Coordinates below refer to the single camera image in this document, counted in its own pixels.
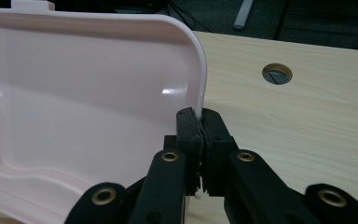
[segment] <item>pink plastic tray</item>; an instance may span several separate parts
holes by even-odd
[[[27,223],[63,223],[89,187],[145,176],[206,82],[179,21],[52,9],[0,9],[0,211]]]

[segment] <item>light wood grain surface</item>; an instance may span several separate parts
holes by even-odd
[[[208,63],[204,107],[221,114],[240,148],[260,154],[292,189],[326,183],[358,199],[358,51],[197,36]],[[269,63],[288,66],[292,80],[268,83]],[[187,223],[228,223],[223,199],[192,198]]]

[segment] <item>white plastic edge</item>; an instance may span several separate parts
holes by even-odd
[[[0,13],[19,13],[19,14],[31,14],[31,15],[44,15],[53,17],[66,17],[66,18],[85,18],[85,19],[107,19],[107,20],[147,20],[147,21],[164,21],[177,28],[181,29],[191,40],[194,47],[197,50],[200,58],[200,92],[198,96],[197,108],[195,110],[196,117],[200,119],[202,113],[203,99],[207,81],[207,63],[205,58],[205,52],[197,36],[187,26],[185,26],[179,20],[165,16],[165,15],[139,15],[139,14],[104,14],[104,13],[78,13],[78,12],[61,12],[54,11],[54,4],[45,0],[12,0],[12,8],[0,8]]]

